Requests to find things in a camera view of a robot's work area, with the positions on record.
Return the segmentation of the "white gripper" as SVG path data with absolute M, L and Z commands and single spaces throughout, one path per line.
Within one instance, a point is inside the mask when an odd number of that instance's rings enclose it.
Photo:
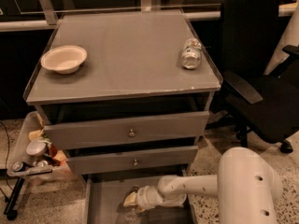
M 141 209 L 151 210 L 156 207 L 182 207 L 187 199 L 186 194 L 177 194 L 174 197 L 165 198 L 155 186 L 145 186 L 138 192 L 129 193 L 124 201 L 123 206 L 136 206 Z

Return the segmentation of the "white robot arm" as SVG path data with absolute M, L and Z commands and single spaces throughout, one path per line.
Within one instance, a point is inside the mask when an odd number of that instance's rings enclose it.
M 263 72 L 263 56 L 276 41 L 276 21 L 270 13 L 222 15 L 220 98 L 243 135 L 253 130 L 267 143 L 282 141 L 298 130 L 298 88 L 279 77 L 298 60 L 298 48 L 285 47 L 287 60 L 273 73 Z M 218 199 L 221 224 L 277 224 L 273 201 L 281 192 L 277 172 L 241 146 L 224 152 L 216 175 L 165 175 L 156 185 L 131 192 L 124 204 L 139 211 L 177 207 L 189 194 L 196 194 Z

